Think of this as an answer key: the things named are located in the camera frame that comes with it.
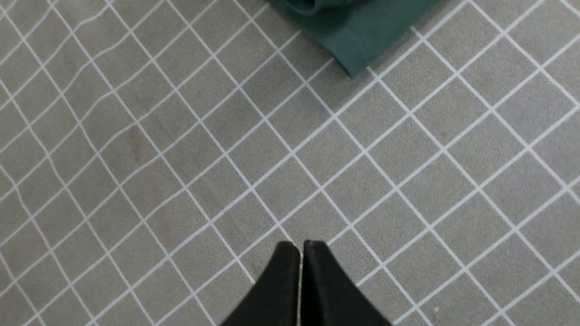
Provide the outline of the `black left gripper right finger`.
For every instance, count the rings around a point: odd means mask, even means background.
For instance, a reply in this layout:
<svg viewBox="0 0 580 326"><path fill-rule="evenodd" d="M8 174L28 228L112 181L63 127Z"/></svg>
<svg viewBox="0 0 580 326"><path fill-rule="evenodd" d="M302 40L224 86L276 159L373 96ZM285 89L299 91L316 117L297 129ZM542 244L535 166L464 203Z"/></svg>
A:
<svg viewBox="0 0 580 326"><path fill-rule="evenodd" d="M303 326L389 326L322 241L303 244L300 323Z"/></svg>

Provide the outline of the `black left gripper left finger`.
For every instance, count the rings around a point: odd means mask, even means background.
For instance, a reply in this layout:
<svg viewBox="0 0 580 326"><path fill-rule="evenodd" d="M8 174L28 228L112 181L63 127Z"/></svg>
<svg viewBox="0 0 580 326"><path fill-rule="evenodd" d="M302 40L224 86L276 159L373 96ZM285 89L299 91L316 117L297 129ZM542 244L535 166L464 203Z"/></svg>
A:
<svg viewBox="0 0 580 326"><path fill-rule="evenodd" d="M279 242L261 276L222 326L295 326L299 265L298 248Z"/></svg>

